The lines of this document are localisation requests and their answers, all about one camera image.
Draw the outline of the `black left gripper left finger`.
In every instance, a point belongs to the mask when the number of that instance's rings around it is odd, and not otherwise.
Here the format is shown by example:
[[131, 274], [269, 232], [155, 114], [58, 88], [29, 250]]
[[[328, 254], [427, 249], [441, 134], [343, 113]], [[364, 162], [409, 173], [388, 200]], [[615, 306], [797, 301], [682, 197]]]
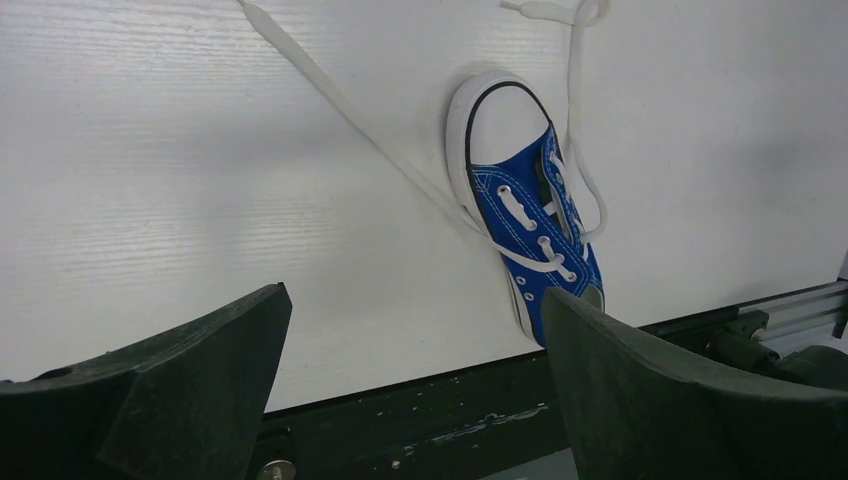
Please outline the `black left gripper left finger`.
[[292, 313], [283, 284], [1, 385], [5, 479], [241, 479]]

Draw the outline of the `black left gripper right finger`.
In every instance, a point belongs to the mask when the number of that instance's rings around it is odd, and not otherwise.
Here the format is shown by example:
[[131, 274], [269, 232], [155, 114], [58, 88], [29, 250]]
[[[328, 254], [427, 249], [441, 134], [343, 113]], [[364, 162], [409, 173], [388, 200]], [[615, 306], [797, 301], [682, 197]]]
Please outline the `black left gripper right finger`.
[[741, 370], [547, 291], [541, 318], [582, 479], [843, 479], [847, 352]]

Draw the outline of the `blue canvas sneaker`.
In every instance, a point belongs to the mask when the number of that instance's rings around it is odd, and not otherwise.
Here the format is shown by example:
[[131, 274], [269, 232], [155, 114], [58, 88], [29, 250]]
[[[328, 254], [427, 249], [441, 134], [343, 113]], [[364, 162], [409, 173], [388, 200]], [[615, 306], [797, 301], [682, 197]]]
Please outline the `blue canvas sneaker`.
[[448, 109], [445, 156], [457, 200], [501, 254], [528, 338], [546, 344], [541, 303], [550, 288], [604, 307], [554, 123], [523, 79], [495, 70], [466, 80]]

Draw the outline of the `white shoelace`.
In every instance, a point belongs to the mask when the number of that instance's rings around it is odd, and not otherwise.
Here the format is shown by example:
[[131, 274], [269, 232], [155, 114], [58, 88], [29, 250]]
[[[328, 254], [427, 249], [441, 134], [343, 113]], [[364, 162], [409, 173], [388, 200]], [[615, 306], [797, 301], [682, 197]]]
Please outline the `white shoelace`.
[[[459, 226], [466, 226], [471, 231], [483, 235], [481, 227], [477, 226], [468, 213], [462, 213], [458, 206], [449, 200], [443, 191], [436, 187], [421, 173], [391, 141], [390, 137], [381, 133], [380, 129], [366, 115], [358, 111], [331, 78], [314, 62], [302, 47], [277, 24], [262, 8], [241, 1], [239, 5], [253, 29], [271, 46], [281, 53], [306, 78], [315, 89], [360, 133], [362, 133], [401, 173], [452, 221]], [[581, 109], [581, 80], [582, 60], [585, 30], [601, 22], [610, 8], [608, 1], [582, 1], [574, 9], [569, 9], [554, 3], [544, 1], [527, 1], [516, 4], [503, 1], [500, 6], [519, 12], [522, 16], [550, 22], [556, 22], [571, 28], [569, 42], [569, 58], [567, 73], [568, 125], [566, 128], [566, 148], [572, 154], [577, 170], [594, 197], [599, 212], [598, 225], [585, 231], [580, 243], [587, 245], [597, 239], [605, 230], [608, 222], [608, 211], [605, 201], [600, 194], [591, 174], [585, 165], [580, 145], [580, 109]]]

